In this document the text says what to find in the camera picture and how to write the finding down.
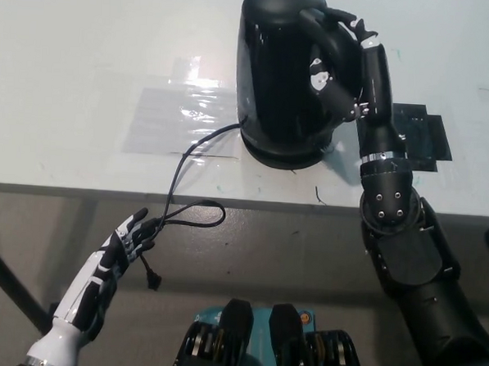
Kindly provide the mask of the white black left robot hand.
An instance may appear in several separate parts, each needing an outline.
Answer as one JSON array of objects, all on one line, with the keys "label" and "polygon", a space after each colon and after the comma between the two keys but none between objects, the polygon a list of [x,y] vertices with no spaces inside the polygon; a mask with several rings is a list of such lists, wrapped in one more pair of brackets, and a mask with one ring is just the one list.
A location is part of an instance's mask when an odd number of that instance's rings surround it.
[{"label": "white black left robot hand", "polygon": [[122,275],[153,243],[140,237],[146,207],[130,215],[86,260],[54,313],[93,340],[106,317]]}]

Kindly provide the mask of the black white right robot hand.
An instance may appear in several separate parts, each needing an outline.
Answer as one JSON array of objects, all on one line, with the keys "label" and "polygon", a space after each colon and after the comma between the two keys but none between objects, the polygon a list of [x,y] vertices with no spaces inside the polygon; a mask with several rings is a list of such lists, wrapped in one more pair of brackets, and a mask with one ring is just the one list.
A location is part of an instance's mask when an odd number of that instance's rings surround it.
[{"label": "black white right robot hand", "polygon": [[392,87],[387,55],[378,33],[367,30],[364,20],[349,12],[327,8],[325,18],[342,23],[351,31],[361,52],[360,95],[353,96],[324,66],[315,54],[310,63],[310,90],[337,120],[366,118],[374,123],[392,121]]}]

